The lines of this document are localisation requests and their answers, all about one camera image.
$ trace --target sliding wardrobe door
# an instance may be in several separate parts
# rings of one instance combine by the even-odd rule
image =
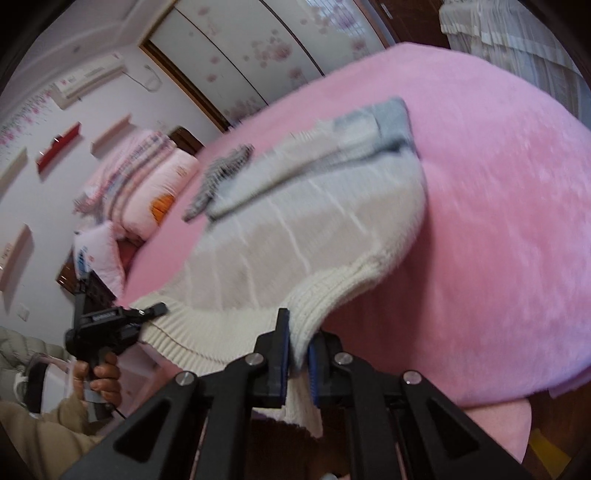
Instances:
[[[322,74],[259,0],[180,0],[184,15],[271,103]]]
[[[167,15],[150,40],[230,123],[266,106],[232,62],[176,9]]]
[[[384,49],[354,0],[264,0],[264,3],[285,22],[324,74]]]

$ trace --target pink blanket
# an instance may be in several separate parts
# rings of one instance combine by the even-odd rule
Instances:
[[[427,177],[427,222],[402,267],[326,327],[375,368],[419,369],[464,406],[581,373],[591,365],[591,132],[524,81],[401,44],[271,105],[199,158],[206,165],[241,143],[260,153],[316,119],[395,95]],[[181,268],[206,224],[181,220],[199,182],[138,254],[123,304]]]

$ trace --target white pillow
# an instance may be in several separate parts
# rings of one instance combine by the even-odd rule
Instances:
[[[105,222],[74,236],[74,269],[78,278],[93,270],[115,297],[123,295],[125,272],[113,222]]]
[[[122,215],[127,232],[148,240],[199,170],[199,160],[176,149],[130,197]]]

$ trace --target metal screw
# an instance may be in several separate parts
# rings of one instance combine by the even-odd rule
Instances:
[[[415,372],[414,370],[409,370],[408,372],[404,372],[402,379],[408,385],[418,385],[423,380],[423,378],[421,377],[421,374],[419,372]]]
[[[335,355],[335,362],[339,365],[349,365],[353,362],[353,355],[347,352],[339,352]]]
[[[185,385],[190,385],[195,381],[195,375],[193,375],[191,372],[180,372],[176,377],[174,377],[174,379],[181,387],[184,387]]]
[[[250,353],[244,360],[246,360],[248,365],[254,367],[263,363],[265,361],[265,357],[263,357],[260,353]]]

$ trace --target wall shelf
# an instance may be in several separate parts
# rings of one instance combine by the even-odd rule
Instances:
[[[31,229],[24,223],[21,227],[18,236],[10,244],[7,244],[0,257],[0,291],[4,291],[8,285],[14,265],[17,262],[18,256],[22,252],[22,249],[31,236]]]
[[[27,148],[24,147],[16,157],[9,160],[0,171],[0,192],[3,192],[10,182],[14,180],[17,174],[21,171],[24,164],[27,162]]]
[[[93,155],[97,152],[97,150],[105,145],[111,138],[121,132],[125,127],[129,125],[129,121],[131,120],[131,113],[128,113],[120,120],[117,120],[113,125],[111,125],[107,130],[101,133],[98,137],[96,137],[92,143],[90,144],[90,153]]]

